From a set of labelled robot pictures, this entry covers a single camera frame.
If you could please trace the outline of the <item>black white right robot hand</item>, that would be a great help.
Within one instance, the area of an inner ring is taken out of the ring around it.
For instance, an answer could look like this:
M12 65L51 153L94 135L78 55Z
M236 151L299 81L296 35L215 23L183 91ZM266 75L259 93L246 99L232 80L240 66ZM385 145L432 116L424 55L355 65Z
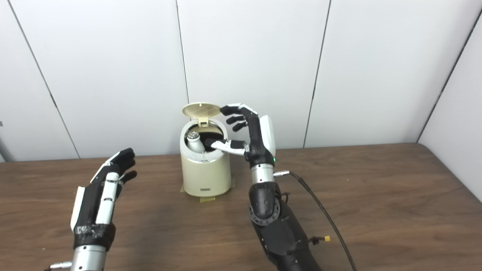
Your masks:
M229 118L228 125L234 125L237 132L247 127L249 142L240 140L206 139L205 146L234 155L242 155L251 167L259 164L275 165L276 144L272 119L269 115L259 116L256 111L245 104L229 104L220 108L220 113Z

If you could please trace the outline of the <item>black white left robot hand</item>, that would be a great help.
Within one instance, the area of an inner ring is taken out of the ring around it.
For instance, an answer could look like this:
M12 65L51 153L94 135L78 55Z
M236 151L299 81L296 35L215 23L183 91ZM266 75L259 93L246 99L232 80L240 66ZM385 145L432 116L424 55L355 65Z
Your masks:
M110 251L116 234L115 202L123 186L137 177L131 170L135 157L132 148L117 152L100 166L87 187L78 187L70 222L74 249L96 245Z

